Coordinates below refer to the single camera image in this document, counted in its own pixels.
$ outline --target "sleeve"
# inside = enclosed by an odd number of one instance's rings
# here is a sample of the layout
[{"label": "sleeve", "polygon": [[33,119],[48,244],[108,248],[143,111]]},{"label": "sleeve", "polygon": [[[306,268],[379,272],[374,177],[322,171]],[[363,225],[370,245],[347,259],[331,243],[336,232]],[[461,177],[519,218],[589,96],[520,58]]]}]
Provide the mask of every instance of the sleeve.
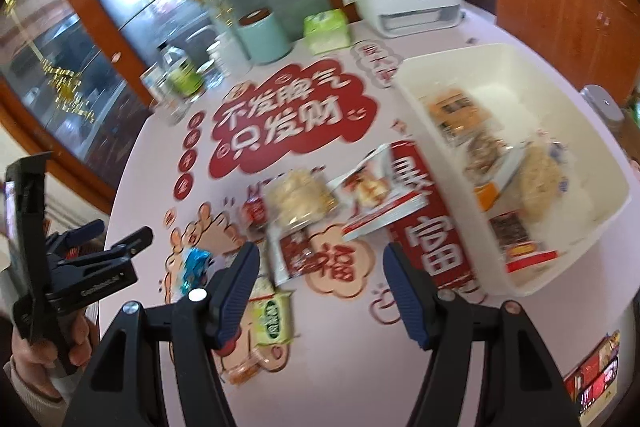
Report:
[{"label": "sleeve", "polygon": [[45,398],[29,389],[15,370],[13,357],[4,365],[4,372],[26,408],[42,427],[60,427],[62,425],[66,414],[64,400]]}]

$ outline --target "table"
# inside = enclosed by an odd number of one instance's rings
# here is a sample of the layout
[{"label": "table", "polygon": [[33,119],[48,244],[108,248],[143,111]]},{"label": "table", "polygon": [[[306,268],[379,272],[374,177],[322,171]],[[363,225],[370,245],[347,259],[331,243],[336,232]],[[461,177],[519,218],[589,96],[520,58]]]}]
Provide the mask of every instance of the table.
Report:
[{"label": "table", "polygon": [[[309,124],[308,132],[305,128],[305,132],[292,136],[293,128],[284,126],[278,129],[288,129],[284,132],[289,133],[287,136],[274,130],[256,138],[254,131],[244,130],[233,142],[230,131],[233,129],[237,134],[242,130],[247,112],[241,114],[242,107],[226,114],[216,112],[222,98],[229,92],[233,97],[248,84],[236,84],[232,90],[234,86],[228,80],[198,100],[190,115],[177,126],[167,126],[158,115],[147,120],[118,188],[107,244],[143,225],[152,227],[156,238],[151,247],[134,259],[138,283],[102,302],[102,331],[129,299],[141,301],[146,307],[164,302],[166,284],[170,282],[167,273],[171,272],[175,260],[172,251],[179,251],[183,243],[201,241],[200,246],[214,253],[235,248],[242,241],[242,231],[237,225],[238,208],[248,192],[259,190],[260,182],[294,166],[326,166],[326,175],[331,179],[354,166],[380,143],[401,139],[403,108],[390,107],[384,101],[386,96],[391,96],[393,89],[386,88],[402,58],[462,46],[508,42],[536,61],[587,115],[610,146],[631,186],[630,204],[601,240],[543,290],[520,300],[560,371],[566,374],[620,317],[640,285],[640,247],[635,232],[640,216],[640,184],[633,178],[622,150],[580,95],[551,65],[473,13],[468,12],[456,28],[389,40],[381,39],[364,23],[356,23],[351,28],[354,41],[361,42],[359,54],[352,49],[313,57],[299,42],[287,57],[269,66],[254,68],[247,76],[247,81],[259,86],[290,64],[306,67],[321,58],[337,60],[347,75],[333,79],[331,75],[320,76],[324,80],[322,87],[329,94],[322,99],[326,102],[322,106],[324,112],[316,114],[320,118],[317,126]],[[366,53],[362,53],[370,45],[385,61],[369,60]],[[284,73],[287,71],[295,73],[299,69],[289,66]],[[343,86],[345,80],[351,84]],[[364,92],[359,92],[358,86],[364,86]],[[330,98],[332,89],[338,94],[339,89],[353,89],[344,97],[346,105],[340,106],[343,119],[334,126],[335,132],[328,131],[328,125],[322,126],[337,118]],[[350,105],[350,100],[358,103]],[[358,113],[359,108],[366,111]],[[372,110],[377,111],[375,118],[367,112]],[[275,110],[263,116],[269,114],[271,120],[260,121],[265,124],[265,130],[273,127],[276,114],[281,118],[287,116],[284,111]],[[369,127],[362,136],[365,126]],[[315,134],[309,140],[298,139],[311,137],[312,133]],[[315,149],[323,140],[330,141],[330,145]],[[288,142],[294,144],[292,148],[298,152],[287,152],[289,147],[284,146]],[[225,143],[228,145],[220,151]],[[240,169],[256,173],[247,175]],[[222,181],[212,177],[223,174]],[[201,206],[206,201],[210,206]],[[332,241],[335,229],[315,233],[324,233],[323,238]],[[294,291],[292,308],[298,337],[288,353],[279,353],[282,362],[270,367],[273,373],[262,372],[241,387],[225,386],[239,426],[404,425],[412,411],[429,355],[409,340],[395,307],[388,305],[388,292],[385,292],[388,286],[380,259],[388,240],[388,233],[378,230],[366,237],[369,251],[366,246],[360,250],[356,247],[360,275],[356,278],[356,287],[351,285],[348,291],[326,280],[298,278],[287,283],[285,288]],[[487,303],[498,305],[502,300],[490,297]],[[482,346],[474,346],[462,426],[474,423],[481,354]],[[162,373],[170,423],[183,425],[166,348],[162,350]]]}]

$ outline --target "brown lid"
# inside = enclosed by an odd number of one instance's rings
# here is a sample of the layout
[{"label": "brown lid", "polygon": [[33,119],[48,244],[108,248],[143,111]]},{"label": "brown lid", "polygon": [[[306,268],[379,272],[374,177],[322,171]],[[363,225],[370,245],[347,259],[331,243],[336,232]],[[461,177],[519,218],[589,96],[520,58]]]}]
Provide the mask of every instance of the brown lid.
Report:
[{"label": "brown lid", "polygon": [[260,8],[259,10],[253,11],[245,15],[244,17],[240,17],[240,20],[238,21],[238,23],[241,26],[248,26],[250,24],[257,23],[262,19],[266,19],[269,15],[271,15],[271,12],[269,11],[268,8]]}]

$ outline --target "white plastic bin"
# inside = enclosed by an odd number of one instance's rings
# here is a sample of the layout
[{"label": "white plastic bin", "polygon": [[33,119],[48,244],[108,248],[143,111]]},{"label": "white plastic bin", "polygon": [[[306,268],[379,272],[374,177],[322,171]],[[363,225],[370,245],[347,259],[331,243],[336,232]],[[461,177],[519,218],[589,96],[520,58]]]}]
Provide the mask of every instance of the white plastic bin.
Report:
[{"label": "white plastic bin", "polygon": [[[588,119],[535,63],[508,44],[488,44],[405,60],[395,76],[399,96],[414,109],[407,123],[456,220],[469,260],[491,295],[525,296],[560,275],[591,248],[629,201],[620,165]],[[575,157],[569,191],[544,220],[542,234],[561,255],[541,269],[507,273],[487,215],[478,207],[459,156],[433,124],[421,97],[459,87],[489,109],[507,143],[543,129]]]}]

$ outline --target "teal canister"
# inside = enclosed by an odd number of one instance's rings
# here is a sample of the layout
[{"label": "teal canister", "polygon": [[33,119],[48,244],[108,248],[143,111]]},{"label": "teal canister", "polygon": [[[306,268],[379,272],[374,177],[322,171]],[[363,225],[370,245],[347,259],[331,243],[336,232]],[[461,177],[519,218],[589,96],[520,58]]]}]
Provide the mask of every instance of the teal canister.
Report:
[{"label": "teal canister", "polygon": [[261,8],[238,21],[238,34],[254,64],[269,64],[288,54],[292,45],[268,8]]}]

